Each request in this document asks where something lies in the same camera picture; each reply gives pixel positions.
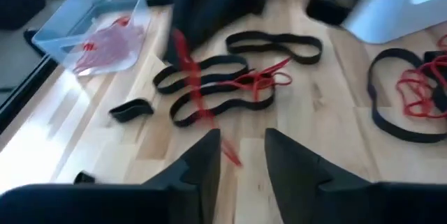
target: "white object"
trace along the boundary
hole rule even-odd
[[[447,0],[359,0],[342,26],[360,40],[377,44],[446,20]]]
[[[121,17],[130,17],[129,23],[117,26],[115,21]],[[77,75],[107,73],[129,68],[138,60],[149,21],[146,0],[66,0],[32,41]],[[113,32],[104,33],[107,29]],[[96,54],[85,47],[88,44],[94,45]]]

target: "wooden table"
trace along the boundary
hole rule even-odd
[[[252,15],[221,30],[194,58],[225,54],[231,33],[261,30],[312,35],[324,43],[321,62],[291,62],[284,71],[293,83],[277,88],[273,106],[260,112],[231,110],[217,117],[223,135],[239,150],[244,167],[221,162],[215,223],[280,223],[264,154],[264,131],[279,129],[333,163],[370,181],[447,183],[447,143],[414,144],[380,131],[370,118],[366,72],[371,60],[389,47],[405,47],[422,55],[434,50],[447,24],[411,34],[386,45],[366,45],[350,33],[310,20],[306,0],[269,0],[262,17]],[[152,78],[162,68],[170,9],[152,8],[152,22],[137,64],[109,75],[76,78],[58,68],[14,122],[0,136],[0,191],[43,182],[72,182],[80,170],[105,183],[141,183],[171,164],[209,130],[203,124],[176,128],[168,116],[184,93],[161,96]],[[302,52],[305,48],[296,49]],[[248,55],[259,70],[284,59],[277,54]],[[443,120],[410,119],[394,86],[409,65],[385,60],[377,66],[381,111],[399,126],[438,133]],[[209,97],[212,106],[230,96]],[[152,101],[155,114],[118,124],[108,110],[133,98]]]

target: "clear plastic container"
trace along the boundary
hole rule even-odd
[[[124,70],[150,22],[145,0],[66,0],[33,42],[76,75]]]

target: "black elastic band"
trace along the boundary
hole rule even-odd
[[[140,115],[152,115],[153,113],[154,109],[152,109],[152,106],[142,98],[130,100],[109,111],[110,116],[116,119],[119,123],[125,123]]]
[[[244,40],[263,40],[268,43],[263,45],[239,45],[234,44],[242,42]],[[304,57],[294,53],[288,47],[282,45],[282,43],[295,43],[298,45],[311,45],[318,49],[318,53],[311,57]],[[281,52],[290,56],[294,61],[299,64],[316,64],[321,59],[323,53],[322,42],[313,36],[297,36],[290,33],[283,33],[272,35],[261,31],[245,31],[241,33],[235,33],[226,39],[226,47],[231,54],[239,54],[243,52]]]
[[[221,65],[221,64],[241,64],[243,65],[243,68],[229,74],[209,74],[204,75],[200,79],[201,84],[209,84],[213,82],[222,82],[222,81],[229,81],[234,80],[238,78],[241,75],[247,74],[249,72],[249,65],[247,63],[247,60],[243,57],[237,56],[237,55],[221,55],[221,56],[215,56],[210,57],[209,59],[203,60],[200,63],[197,63],[201,70],[208,69],[215,65]],[[154,83],[154,86],[156,90],[161,94],[173,94],[176,91],[179,91],[180,89],[184,88],[186,86],[185,78],[178,80],[174,82],[171,85],[168,85],[166,87],[160,87],[160,83],[164,81],[166,78],[171,76],[174,73],[178,73],[180,70],[177,70],[174,66],[169,66],[164,68],[159,74],[157,74],[154,77],[154,80],[152,81]]]
[[[239,43],[244,40],[263,40],[267,41],[268,43],[264,45],[242,45],[242,46],[233,46],[235,43]],[[301,45],[311,45],[318,49],[318,54],[311,56],[311,57],[303,57],[296,53],[294,53],[292,50],[287,48],[285,45],[282,45],[282,43],[295,43],[295,44],[301,44]],[[260,31],[245,31],[241,33],[233,34],[226,39],[226,45],[227,50],[231,54],[239,54],[243,52],[267,52],[267,51],[274,51],[274,52],[282,52],[284,54],[287,54],[290,56],[293,60],[300,64],[316,64],[321,59],[321,54],[323,51],[323,44],[322,42],[312,36],[296,36],[292,34],[279,34],[279,35],[271,35],[268,33],[260,32]],[[209,68],[213,65],[217,64],[233,64],[233,63],[239,63],[244,66],[242,70],[239,70],[235,73],[231,74],[210,74],[210,75],[204,75],[201,77],[201,84],[209,84],[213,82],[222,82],[222,81],[229,81],[229,80],[235,80],[236,78],[240,77],[241,75],[244,75],[249,72],[249,67],[247,60],[243,57],[237,56],[237,55],[228,55],[228,56],[216,56],[211,57],[209,59],[206,59],[204,61],[201,61],[198,63],[201,70],[204,70],[206,68]],[[154,78],[154,85],[156,89],[162,93],[162,94],[171,94],[174,93],[181,88],[186,86],[185,79],[178,80],[174,84],[171,84],[166,87],[160,87],[160,83],[165,80],[168,76],[179,72],[176,68],[169,66],[165,69],[163,69],[157,76]],[[246,77],[238,80],[241,84],[249,84],[253,83],[254,79],[252,77]],[[218,93],[224,93],[224,92],[230,92],[238,90],[239,88],[230,85],[211,85],[202,87],[200,89],[200,93],[202,96],[207,96],[210,94],[218,94]],[[263,110],[273,104],[274,101],[274,87],[271,87],[271,95],[266,98],[265,100],[261,101],[255,101],[250,102],[242,99],[230,99],[222,104],[209,109],[209,112],[213,115],[219,115],[226,110],[229,110],[234,107],[244,107],[249,110]],[[173,120],[174,124],[178,127],[186,127],[190,126],[194,122],[196,122],[200,118],[199,112],[194,112],[193,114],[189,115],[185,119],[177,120],[175,118],[175,115],[179,112],[180,108],[184,105],[186,105],[189,101],[191,101],[191,94],[187,93],[181,96],[177,101],[174,102],[173,106],[170,109],[170,117]]]
[[[81,171],[78,173],[78,175],[76,175],[73,184],[95,184],[95,181],[95,177],[84,171]]]
[[[385,58],[398,58],[405,60],[409,62],[412,66],[414,66],[414,68],[419,68],[424,64],[423,61],[417,55],[415,55],[413,52],[404,49],[398,49],[398,48],[388,49],[382,51],[379,55],[377,55],[377,57],[373,60],[371,66],[369,67],[367,76],[368,77],[367,90],[369,97],[372,99],[372,121],[381,130],[395,137],[398,137],[401,140],[417,142],[417,143],[435,143],[444,140],[447,137],[447,133],[415,133],[390,123],[389,121],[384,119],[382,115],[380,115],[379,111],[377,110],[377,90],[372,84],[372,75],[373,75],[372,71],[374,65],[376,65],[377,62]],[[432,94],[432,100],[434,101],[434,104],[439,110],[441,110],[442,112],[446,110],[447,97],[441,85],[438,84],[437,87],[435,87]]]
[[[254,79],[252,77],[246,77],[241,78],[238,80],[240,84],[250,84],[253,83]],[[235,87],[233,85],[225,84],[225,85],[211,85],[207,87],[203,87],[200,89],[200,93],[202,96],[207,96],[210,94],[218,94],[218,93],[225,93],[230,91],[236,91],[238,90],[238,87]],[[200,115],[199,112],[194,112],[193,114],[189,115],[185,119],[175,119],[175,115],[179,112],[180,108],[184,105],[186,105],[189,101],[191,101],[191,93],[184,94],[181,96],[177,101],[174,102],[173,106],[170,108],[170,118],[173,120],[174,124],[178,127],[187,127],[199,120]],[[271,87],[271,95],[260,101],[250,102],[246,101],[240,98],[234,98],[227,100],[223,102],[222,104],[210,108],[209,111],[212,113],[212,115],[216,116],[221,113],[224,113],[225,111],[234,108],[234,107],[243,107],[247,108],[248,110],[263,110],[267,107],[269,107],[271,104],[273,104],[274,101],[274,86]]]

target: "floor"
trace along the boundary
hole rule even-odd
[[[15,87],[36,67],[41,58],[23,38],[28,28],[40,28],[60,7],[64,0],[48,0],[45,8],[22,28],[0,31],[0,87]],[[0,94],[0,104],[9,93]]]

